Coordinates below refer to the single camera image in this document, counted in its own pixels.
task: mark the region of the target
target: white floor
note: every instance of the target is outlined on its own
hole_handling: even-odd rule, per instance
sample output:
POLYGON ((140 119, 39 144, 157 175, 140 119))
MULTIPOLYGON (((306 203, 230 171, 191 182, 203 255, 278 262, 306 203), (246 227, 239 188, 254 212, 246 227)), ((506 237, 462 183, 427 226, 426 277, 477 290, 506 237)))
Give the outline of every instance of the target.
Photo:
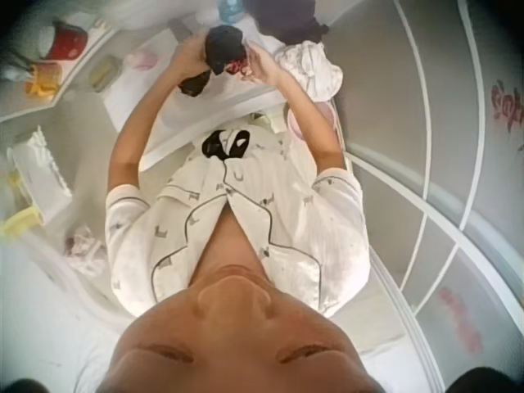
POLYGON ((118 337, 75 307, 29 257, 1 249, 0 382, 30 377, 53 393, 94 391, 118 337))

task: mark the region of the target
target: black cloth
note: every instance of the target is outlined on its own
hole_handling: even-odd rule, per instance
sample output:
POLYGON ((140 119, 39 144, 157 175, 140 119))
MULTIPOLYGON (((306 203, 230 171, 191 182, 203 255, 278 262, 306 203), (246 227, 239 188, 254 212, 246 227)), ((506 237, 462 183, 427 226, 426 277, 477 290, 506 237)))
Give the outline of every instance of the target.
POLYGON ((231 148, 229 149, 229 154, 224 151, 222 142, 220 141, 220 134, 223 132, 223 129, 214 131, 204 141, 204 143, 202 143, 202 154, 207 158, 215 156, 221 161, 226 161, 228 158, 243 158, 249 147, 249 140, 251 137, 249 131, 243 129, 237 134, 231 148))
POLYGON ((319 43, 329 31, 314 17, 315 0, 243 0, 259 31, 286 45, 304 41, 319 43))
POLYGON ((203 74, 197 75, 193 78, 185 79, 180 85, 180 91, 190 97, 196 97, 204 90, 204 87, 210 81, 211 71, 206 71, 203 74))
POLYGON ((222 74, 229 63, 247 58, 243 37, 241 30, 226 25, 214 27, 207 34, 206 63, 215 75, 222 74))
MULTIPOLYGON (((236 27, 222 25, 210 30, 206 37, 206 63, 215 75, 222 74, 229 63, 246 59, 242 39, 243 33, 236 27)), ((210 76, 210 71, 206 71, 194 78, 185 79, 179 85, 181 92, 191 97, 198 96, 206 87, 210 76)))

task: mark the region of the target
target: dark object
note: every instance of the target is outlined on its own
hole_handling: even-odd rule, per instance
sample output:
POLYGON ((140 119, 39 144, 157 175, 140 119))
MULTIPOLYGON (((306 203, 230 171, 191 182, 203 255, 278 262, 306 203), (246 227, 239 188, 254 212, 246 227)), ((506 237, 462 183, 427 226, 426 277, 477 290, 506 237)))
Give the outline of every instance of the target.
POLYGON ((179 85, 180 91, 190 97, 196 97, 202 93, 204 87, 210 81, 210 77, 211 71, 206 71, 203 74, 186 79, 179 85))
POLYGON ((272 35, 286 45, 319 43, 329 31, 314 17, 315 0, 244 0, 243 5, 262 34, 272 35))
POLYGON ((519 393, 517 384, 492 368, 479 367, 468 371, 453 383, 446 393, 519 393))
POLYGON ((223 129, 214 131, 205 141, 202 143, 202 154, 207 158, 213 156, 217 157, 221 161, 226 161, 228 158, 242 158, 249 147, 249 140, 251 135, 249 131, 243 129, 240 131, 229 149, 229 154, 224 151, 222 142, 220 141, 220 134, 223 129))
MULTIPOLYGON (((247 58, 242 44, 243 33, 232 26, 214 27, 206 38, 206 63, 215 75, 220 75, 230 63, 239 63, 247 58)), ((210 71, 184 80, 180 85, 182 93, 196 97, 210 80, 210 71)))
POLYGON ((49 390, 32 379, 19 379, 2 390, 2 393, 49 393, 49 390))
POLYGON ((243 36, 241 30, 225 25, 214 27, 207 34, 206 63, 215 75, 222 74, 229 63, 247 58, 243 36))

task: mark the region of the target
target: red cup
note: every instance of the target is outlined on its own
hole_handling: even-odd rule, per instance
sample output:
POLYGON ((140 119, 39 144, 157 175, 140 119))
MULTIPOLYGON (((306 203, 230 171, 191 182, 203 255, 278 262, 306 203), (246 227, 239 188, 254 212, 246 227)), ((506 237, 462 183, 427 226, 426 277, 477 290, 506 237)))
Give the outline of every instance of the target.
POLYGON ((78 26, 56 23, 40 30, 38 49, 44 60, 75 60, 88 44, 88 33, 78 26))

